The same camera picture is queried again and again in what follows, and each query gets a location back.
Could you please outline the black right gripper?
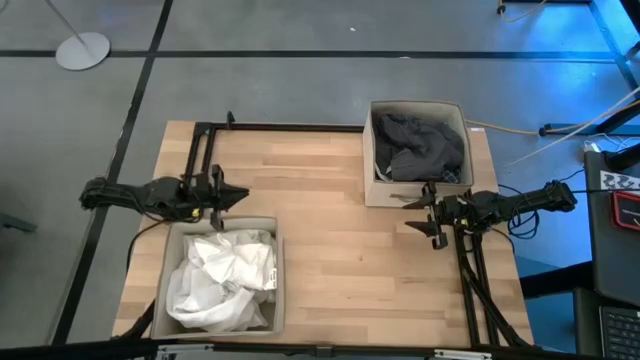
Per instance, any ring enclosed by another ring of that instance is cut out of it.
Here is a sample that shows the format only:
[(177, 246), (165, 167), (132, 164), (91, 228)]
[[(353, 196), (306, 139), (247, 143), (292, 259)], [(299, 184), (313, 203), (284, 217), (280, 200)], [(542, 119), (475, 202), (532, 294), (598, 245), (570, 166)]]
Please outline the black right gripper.
[(403, 209), (429, 209), (427, 222), (406, 221), (405, 224), (415, 229), (425, 236), (431, 237), (434, 249), (444, 249), (449, 245), (448, 237), (442, 230), (443, 226), (453, 228), (454, 239), (464, 240), (467, 231), (468, 213), (467, 205), (456, 195), (449, 195), (437, 198), (436, 186), (433, 182), (428, 182), (424, 186), (424, 195), (420, 199), (407, 203)]

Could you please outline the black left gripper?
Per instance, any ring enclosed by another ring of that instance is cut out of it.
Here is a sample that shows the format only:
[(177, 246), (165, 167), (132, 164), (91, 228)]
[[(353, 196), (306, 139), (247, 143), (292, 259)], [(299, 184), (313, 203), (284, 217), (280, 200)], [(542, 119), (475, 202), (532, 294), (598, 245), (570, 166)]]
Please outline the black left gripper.
[[(224, 173), (217, 164), (212, 165), (200, 173), (194, 173), (194, 167), (187, 165), (183, 175), (188, 198), (195, 202), (198, 209), (198, 217), (203, 218), (206, 209), (210, 210), (210, 225), (215, 230), (223, 230), (221, 219), (222, 198), (221, 185)], [(244, 187), (230, 184), (223, 185), (223, 209), (229, 210), (249, 195), (249, 190)]]

